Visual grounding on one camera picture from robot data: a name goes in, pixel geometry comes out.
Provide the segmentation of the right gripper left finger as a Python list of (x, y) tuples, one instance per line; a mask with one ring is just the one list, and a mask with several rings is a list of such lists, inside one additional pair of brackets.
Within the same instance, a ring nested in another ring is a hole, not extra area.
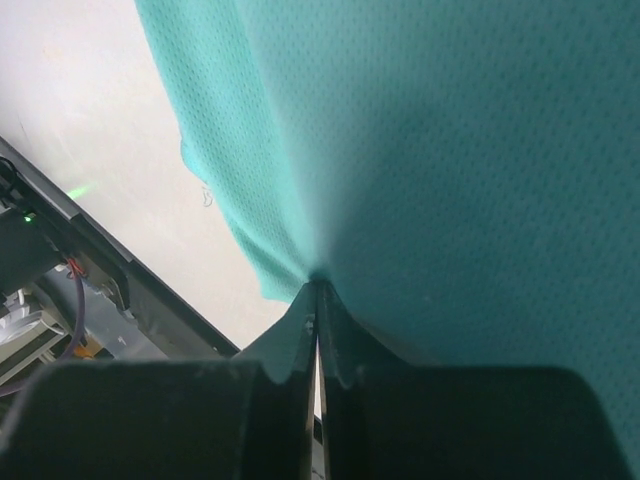
[(307, 479), (317, 290), (233, 357), (63, 361), (3, 425), (5, 479)]

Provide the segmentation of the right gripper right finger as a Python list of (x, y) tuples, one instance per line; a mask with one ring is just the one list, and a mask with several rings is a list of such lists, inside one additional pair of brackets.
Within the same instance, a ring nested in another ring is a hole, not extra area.
[(411, 364), (317, 287), (330, 479), (628, 479), (592, 388), (555, 367)]

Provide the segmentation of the teal t shirt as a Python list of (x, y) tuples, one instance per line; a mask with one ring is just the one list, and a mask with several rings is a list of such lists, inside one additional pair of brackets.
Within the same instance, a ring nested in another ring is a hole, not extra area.
[(553, 364), (639, 460), (635, 1), (140, 1), (259, 278), (441, 364)]

